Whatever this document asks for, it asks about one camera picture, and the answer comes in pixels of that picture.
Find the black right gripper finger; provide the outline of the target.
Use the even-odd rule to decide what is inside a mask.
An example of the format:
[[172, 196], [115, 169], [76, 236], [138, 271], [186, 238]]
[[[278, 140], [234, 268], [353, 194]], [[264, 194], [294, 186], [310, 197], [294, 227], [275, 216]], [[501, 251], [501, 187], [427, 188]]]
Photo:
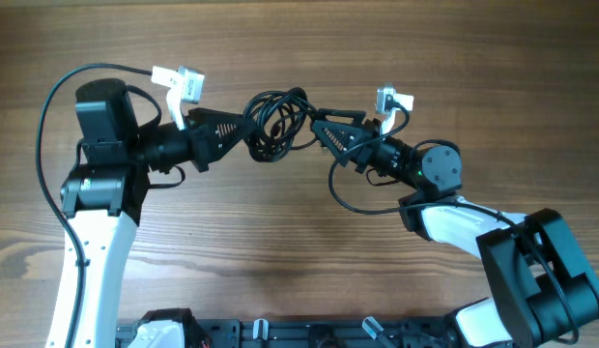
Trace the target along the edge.
[[363, 126], [318, 120], [311, 129], [322, 146], [331, 152], [337, 165], [346, 166], [350, 161], [357, 161], [360, 143], [365, 139]]
[[318, 110], [318, 118], [320, 120], [326, 120], [328, 116], [348, 118], [351, 119], [352, 124], [361, 124], [366, 116], [366, 112], [361, 110], [342, 110], [331, 108], [320, 108]]

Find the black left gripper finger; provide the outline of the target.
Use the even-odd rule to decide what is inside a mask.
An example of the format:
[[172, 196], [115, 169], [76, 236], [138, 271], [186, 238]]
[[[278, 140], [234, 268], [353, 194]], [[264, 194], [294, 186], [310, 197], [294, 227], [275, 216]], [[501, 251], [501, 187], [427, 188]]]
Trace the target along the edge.
[[190, 109], [186, 118], [191, 124], [236, 124], [242, 118], [242, 115], [197, 107]]
[[255, 122], [248, 118], [205, 118], [203, 125], [202, 163], [205, 167], [221, 160], [235, 145], [248, 138], [256, 128]]

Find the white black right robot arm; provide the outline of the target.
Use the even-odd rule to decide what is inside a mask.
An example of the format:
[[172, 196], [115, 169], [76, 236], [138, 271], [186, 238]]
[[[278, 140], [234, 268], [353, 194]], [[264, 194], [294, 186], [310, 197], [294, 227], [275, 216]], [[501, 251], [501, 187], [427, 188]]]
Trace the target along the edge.
[[481, 260], [492, 295], [452, 313], [459, 346], [574, 344], [581, 326], [599, 319], [599, 278], [563, 217], [467, 201], [457, 192], [456, 144], [428, 139], [410, 146], [357, 111], [323, 109], [311, 129], [335, 166], [352, 162], [358, 173], [375, 171], [414, 189], [394, 209], [407, 230]]

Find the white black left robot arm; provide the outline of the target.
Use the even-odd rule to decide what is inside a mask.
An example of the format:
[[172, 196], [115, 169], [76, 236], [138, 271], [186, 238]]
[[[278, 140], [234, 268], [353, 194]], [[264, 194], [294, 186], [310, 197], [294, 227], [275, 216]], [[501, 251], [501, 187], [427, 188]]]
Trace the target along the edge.
[[240, 114], [201, 107], [189, 111], [183, 130], [158, 117], [138, 125], [129, 96], [140, 92], [116, 78], [75, 92], [83, 137], [60, 191], [69, 227], [49, 347], [114, 346], [128, 252], [155, 188], [150, 172], [187, 161], [204, 172], [256, 128]]

